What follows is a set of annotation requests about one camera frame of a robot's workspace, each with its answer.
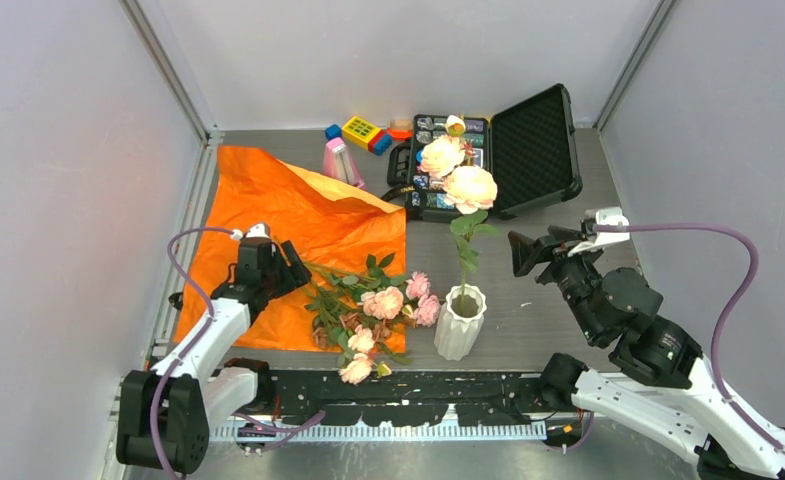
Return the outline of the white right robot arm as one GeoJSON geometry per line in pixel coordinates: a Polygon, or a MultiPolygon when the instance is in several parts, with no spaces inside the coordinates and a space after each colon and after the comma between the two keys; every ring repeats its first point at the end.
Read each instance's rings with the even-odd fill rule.
{"type": "Polygon", "coordinates": [[[556,353],[540,375],[540,400],[552,410],[601,413],[678,454],[703,479],[785,479],[785,427],[724,380],[718,346],[704,349],[663,317],[661,294],[637,270],[596,269],[607,246],[636,232],[589,220],[537,239],[509,234],[514,275],[535,273],[539,284],[557,286],[587,343],[606,350],[624,376],[614,381],[556,353]]]}

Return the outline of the orange yellow wrapping paper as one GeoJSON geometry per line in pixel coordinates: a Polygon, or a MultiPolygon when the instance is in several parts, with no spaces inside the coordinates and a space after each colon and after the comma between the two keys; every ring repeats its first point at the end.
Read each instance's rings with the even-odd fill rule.
{"type": "Polygon", "coordinates": [[[206,293],[237,259],[232,229],[266,223],[305,263],[362,272],[369,255],[394,257],[387,272],[406,272],[406,213],[375,195],[284,163],[255,147],[221,146],[218,187],[190,275],[206,293]]]}

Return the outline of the orange flower bouquet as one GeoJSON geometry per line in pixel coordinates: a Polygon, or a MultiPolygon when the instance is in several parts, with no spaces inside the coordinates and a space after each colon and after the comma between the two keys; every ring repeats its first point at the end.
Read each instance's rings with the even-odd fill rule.
{"type": "Polygon", "coordinates": [[[387,377],[391,363],[404,365],[403,346],[411,329],[439,319],[442,301],[422,271],[393,274],[394,253],[370,254],[360,272],[310,263],[313,282],[304,287],[305,309],[312,314],[312,339],[322,350],[340,350],[340,380],[359,385],[370,376],[387,377]]]}

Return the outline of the peach rose flower stem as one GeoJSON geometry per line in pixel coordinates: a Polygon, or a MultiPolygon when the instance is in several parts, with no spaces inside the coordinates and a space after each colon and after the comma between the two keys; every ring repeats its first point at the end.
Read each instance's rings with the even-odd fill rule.
{"type": "Polygon", "coordinates": [[[468,287],[468,276],[478,268],[478,253],[472,247],[479,233],[493,233],[485,224],[488,211],[497,199],[498,186],[493,175],[475,163],[475,150],[464,138],[466,124],[456,115],[444,122],[445,133],[421,150],[419,170],[431,180],[442,183],[445,201],[460,213],[450,230],[461,267],[458,294],[449,301],[449,310],[461,317],[474,317],[478,306],[468,287]]]}

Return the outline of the black printed ribbon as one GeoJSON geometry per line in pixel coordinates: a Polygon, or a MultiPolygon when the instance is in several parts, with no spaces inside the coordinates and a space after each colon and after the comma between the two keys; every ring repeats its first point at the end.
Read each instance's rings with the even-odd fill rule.
{"type": "Polygon", "coordinates": [[[391,202],[392,200],[402,197],[406,194],[420,191],[421,189],[414,184],[399,185],[381,195],[380,199],[385,202],[391,202]]]}

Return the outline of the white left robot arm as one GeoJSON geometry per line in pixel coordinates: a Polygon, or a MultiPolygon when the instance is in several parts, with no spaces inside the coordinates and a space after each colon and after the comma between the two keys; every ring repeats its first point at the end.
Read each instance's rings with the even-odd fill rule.
{"type": "Polygon", "coordinates": [[[195,473],[213,428],[245,408],[266,412],[275,398],[267,363],[223,357],[269,303],[306,285],[311,274],[291,242],[276,243],[267,224],[220,228],[237,244],[227,278],[211,292],[196,283],[175,256],[180,232],[167,253],[204,312],[180,343],[146,370],[132,370],[120,388],[115,458],[128,466],[162,471],[172,479],[195,473]]]}

